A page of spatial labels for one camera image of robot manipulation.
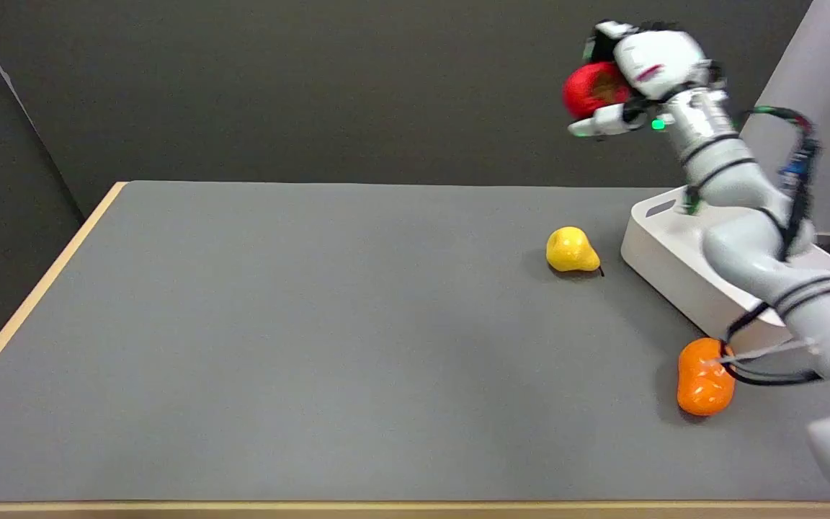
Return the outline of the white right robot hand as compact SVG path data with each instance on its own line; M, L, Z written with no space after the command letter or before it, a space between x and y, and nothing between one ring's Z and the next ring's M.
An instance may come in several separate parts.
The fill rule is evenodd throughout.
M642 128L650 110L689 89L724 91L721 64L696 39L662 21L635 26L596 23L583 52L585 65L563 85L574 137L615 136Z

